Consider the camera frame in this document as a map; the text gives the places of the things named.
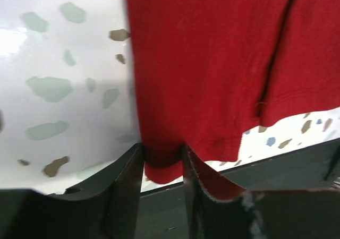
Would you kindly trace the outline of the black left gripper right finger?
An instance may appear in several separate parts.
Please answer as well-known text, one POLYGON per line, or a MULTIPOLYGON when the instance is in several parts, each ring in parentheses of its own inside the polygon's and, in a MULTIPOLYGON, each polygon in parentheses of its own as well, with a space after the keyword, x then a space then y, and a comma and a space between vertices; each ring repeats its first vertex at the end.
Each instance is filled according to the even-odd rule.
POLYGON ((182 151, 189 238, 339 238, 339 190, 247 190, 182 151))

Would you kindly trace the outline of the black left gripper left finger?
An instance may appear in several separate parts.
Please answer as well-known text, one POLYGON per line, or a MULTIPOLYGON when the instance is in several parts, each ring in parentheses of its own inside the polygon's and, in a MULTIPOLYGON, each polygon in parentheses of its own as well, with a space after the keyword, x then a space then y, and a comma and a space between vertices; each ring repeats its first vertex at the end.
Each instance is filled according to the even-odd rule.
POLYGON ((63 194, 1 190, 1 238, 134 238, 142 175, 135 144, 63 194))

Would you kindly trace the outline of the red t shirt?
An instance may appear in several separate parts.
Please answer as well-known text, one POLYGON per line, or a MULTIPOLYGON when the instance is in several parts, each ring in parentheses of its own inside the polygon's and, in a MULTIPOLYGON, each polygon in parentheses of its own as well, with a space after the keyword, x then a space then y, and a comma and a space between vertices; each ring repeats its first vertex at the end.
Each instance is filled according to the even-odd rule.
POLYGON ((180 148, 236 161, 242 134, 339 106, 339 0, 127 0, 145 174, 180 148))

